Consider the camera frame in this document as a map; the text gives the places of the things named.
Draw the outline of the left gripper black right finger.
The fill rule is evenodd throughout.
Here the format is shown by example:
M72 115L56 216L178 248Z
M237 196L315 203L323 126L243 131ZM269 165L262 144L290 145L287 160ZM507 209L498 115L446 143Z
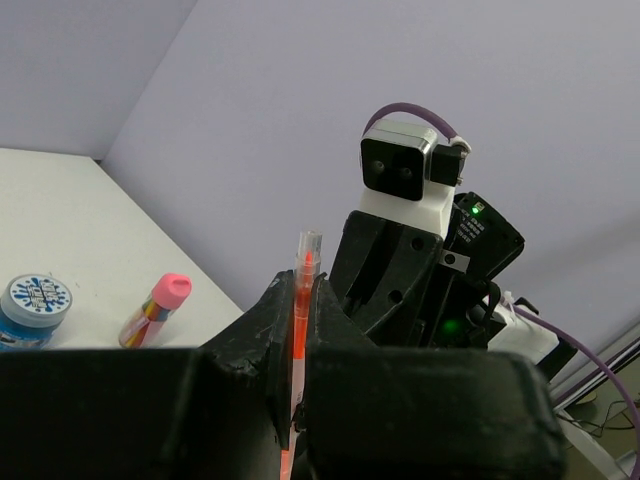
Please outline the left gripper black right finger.
M298 479L561 479L564 435L525 357L374 344L313 285Z

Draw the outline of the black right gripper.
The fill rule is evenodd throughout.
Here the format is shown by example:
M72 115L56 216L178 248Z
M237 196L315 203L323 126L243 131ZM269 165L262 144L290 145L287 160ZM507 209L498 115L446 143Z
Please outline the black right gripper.
M379 346L485 349L502 329L494 279L524 246L474 192L455 195L444 237L354 211L329 282L345 315Z

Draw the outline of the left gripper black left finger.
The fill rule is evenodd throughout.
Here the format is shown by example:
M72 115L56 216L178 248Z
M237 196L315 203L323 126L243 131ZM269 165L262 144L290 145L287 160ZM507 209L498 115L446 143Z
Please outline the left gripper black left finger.
M199 347L5 352L5 479L275 479L293 275Z

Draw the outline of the thin orange highlighter pen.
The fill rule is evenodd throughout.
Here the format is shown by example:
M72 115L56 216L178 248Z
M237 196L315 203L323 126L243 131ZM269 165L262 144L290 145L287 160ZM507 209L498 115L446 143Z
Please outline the thin orange highlighter pen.
M321 264L322 234L303 231L300 234L295 258L295 284L293 307L293 350L291 373L291 402L289 446L281 451L280 480L289 480L294 463L298 433L294 425L296 408L302 403L305 380L306 336L311 292Z

